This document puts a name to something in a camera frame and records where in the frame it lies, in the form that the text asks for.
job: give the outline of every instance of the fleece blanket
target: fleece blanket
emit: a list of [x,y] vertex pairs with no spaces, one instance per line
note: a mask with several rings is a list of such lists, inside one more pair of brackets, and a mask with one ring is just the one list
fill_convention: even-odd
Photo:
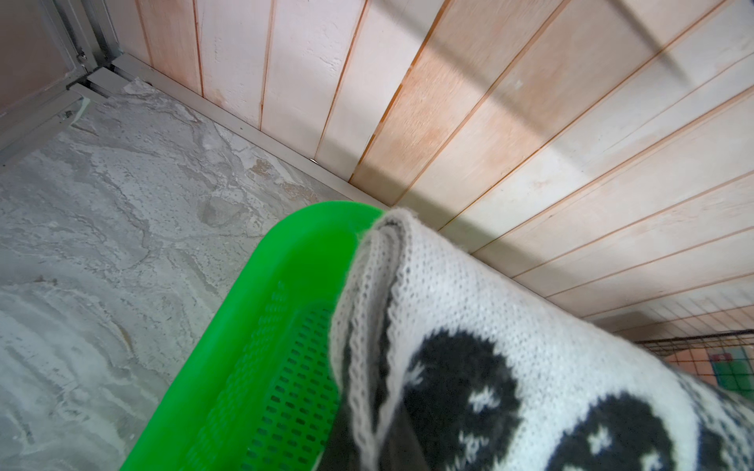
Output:
[[754,469],[754,408],[386,213],[329,339],[359,467],[405,406],[428,469]]

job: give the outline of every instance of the metal wire grid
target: metal wire grid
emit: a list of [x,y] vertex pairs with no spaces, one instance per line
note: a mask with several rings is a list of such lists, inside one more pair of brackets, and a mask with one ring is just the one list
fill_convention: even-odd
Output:
[[754,400],[754,329],[636,343],[707,383]]

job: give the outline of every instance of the wooden plank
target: wooden plank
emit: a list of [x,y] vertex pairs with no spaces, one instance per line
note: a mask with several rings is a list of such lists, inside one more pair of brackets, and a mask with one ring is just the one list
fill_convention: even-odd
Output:
[[754,304],[754,275],[644,301],[594,314],[584,320],[608,332],[646,326],[671,319],[700,316]]
[[753,12],[746,0],[726,2],[451,221],[443,234],[473,252],[750,87]]
[[649,326],[632,327],[616,332],[631,341],[649,340],[651,338],[671,338],[674,335],[671,326],[675,326],[688,332],[691,328],[694,333],[689,335],[710,335],[729,330],[754,329],[754,317],[748,314],[754,306],[744,309],[723,310],[716,313],[702,314],[695,317],[671,320],[665,323],[651,324]]
[[368,0],[314,159],[348,180],[443,0]]
[[754,226],[754,173],[524,272],[514,280],[550,296]]
[[152,64],[202,94],[196,20],[192,0],[136,0]]
[[313,158],[364,0],[275,0],[262,131]]
[[250,126],[245,121],[231,115],[218,105],[202,98],[173,79],[161,74],[152,67],[147,66],[145,63],[141,63],[139,60],[134,59],[132,56],[124,54],[115,59],[112,63],[121,73],[124,72],[127,75],[140,77],[144,81],[149,82],[155,88],[162,90],[189,108],[207,116],[220,126],[229,129],[254,145],[259,146],[261,149],[269,152],[286,164],[301,170],[303,173],[306,173],[318,182],[331,187],[349,200],[369,204],[378,207],[381,210],[387,209],[384,204],[364,193],[359,188],[349,185],[345,180],[333,175],[324,168],[305,158],[303,155],[297,154],[291,148],[280,144],[262,131]]
[[136,0],[106,0],[105,4],[123,52],[151,65]]
[[754,230],[661,258],[550,296],[578,317],[750,274]]
[[476,255],[506,274],[539,266],[754,170],[754,88],[632,158]]
[[204,97],[259,128],[271,0],[196,0]]
[[441,228],[719,0],[625,3],[634,20],[614,2],[568,3],[399,204]]
[[395,203],[559,3],[450,2],[351,182]]

